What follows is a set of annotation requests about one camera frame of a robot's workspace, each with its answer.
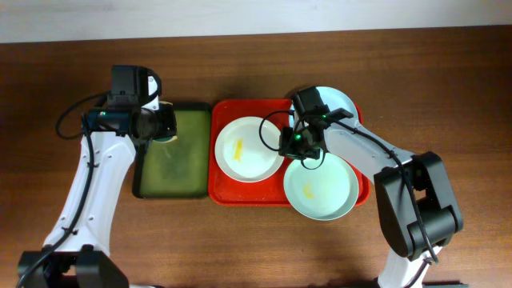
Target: red tray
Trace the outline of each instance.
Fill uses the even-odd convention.
[[[265,117],[276,110],[288,110],[291,100],[224,100],[217,104],[212,113],[210,136],[210,166],[208,171],[208,194],[217,204],[224,206],[290,206],[286,199],[283,179],[291,159],[285,158],[281,167],[271,177],[255,183],[233,180],[222,172],[215,160],[215,142],[222,129],[241,117]],[[362,121],[358,108],[359,121]],[[288,126],[288,114],[276,114],[269,118],[277,128]],[[359,197],[356,206],[363,204],[370,196],[370,182],[354,169],[359,180]]]

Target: wood grain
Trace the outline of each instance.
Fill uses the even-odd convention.
[[[157,71],[169,101],[282,98],[306,84],[343,90],[367,128],[443,158],[465,229],[426,280],[506,287],[511,51],[510,26],[0,45],[0,286],[15,284],[22,251],[41,247],[73,181],[79,144],[57,138],[56,118],[108,90],[111,65],[133,64]],[[78,128],[72,118],[67,132]],[[316,222],[291,208],[136,199],[132,173],[110,245],[132,282],[321,286],[370,280],[384,267],[373,195],[339,220]]]

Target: white background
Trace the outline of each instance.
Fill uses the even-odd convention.
[[[0,42],[511,23],[511,0],[0,0]]]

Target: brown table surface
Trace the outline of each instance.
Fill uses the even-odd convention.
[[[366,127],[398,147],[442,156],[464,216],[427,281],[512,283],[512,27],[370,30],[0,45],[0,286],[53,228],[76,171],[78,140],[54,124],[110,88],[110,66],[142,65],[168,101],[282,98],[339,88]],[[78,113],[65,131],[78,129]],[[111,258],[132,282],[164,286],[322,286],[370,280],[388,245],[374,192],[332,222],[292,208],[141,200],[125,179]]]

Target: yellow mark on plate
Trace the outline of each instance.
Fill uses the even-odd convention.
[[[242,161],[242,152],[243,152],[243,139],[237,139],[234,143],[234,156],[233,160],[237,160],[239,162]]]
[[[304,187],[302,188],[302,192],[304,192],[304,195],[306,196],[306,198],[308,198],[308,199],[314,198],[313,191],[311,188],[311,183],[308,182],[307,184],[305,184]]]

